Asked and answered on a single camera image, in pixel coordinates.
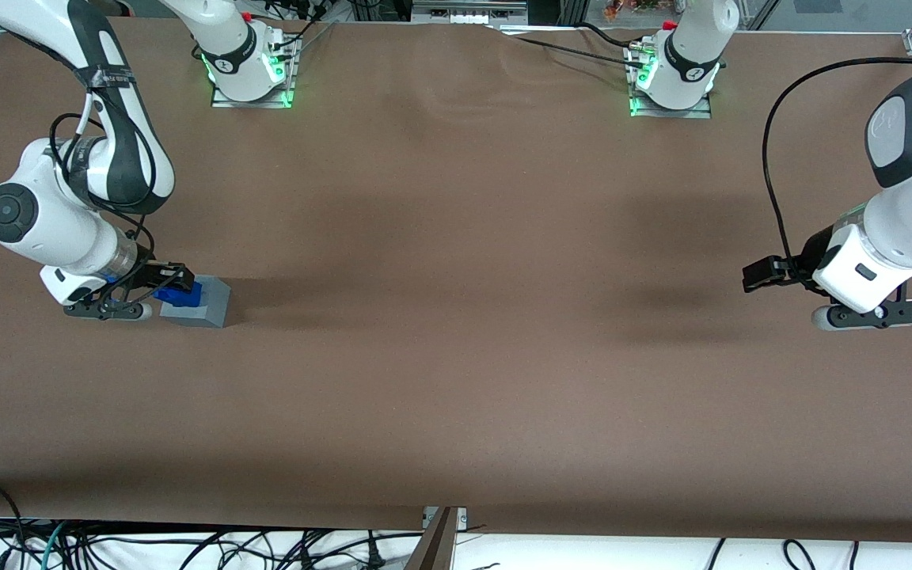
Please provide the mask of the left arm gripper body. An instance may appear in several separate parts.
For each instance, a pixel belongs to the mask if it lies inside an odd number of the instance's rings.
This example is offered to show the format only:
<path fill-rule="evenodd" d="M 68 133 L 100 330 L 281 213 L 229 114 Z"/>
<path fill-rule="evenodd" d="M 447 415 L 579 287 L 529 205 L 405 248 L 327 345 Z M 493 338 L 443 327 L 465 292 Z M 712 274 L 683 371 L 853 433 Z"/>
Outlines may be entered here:
<path fill-rule="evenodd" d="M 912 267 L 893 253 L 910 246 L 901 224 L 833 224 L 804 243 L 800 266 L 836 302 L 869 313 L 912 278 Z"/>

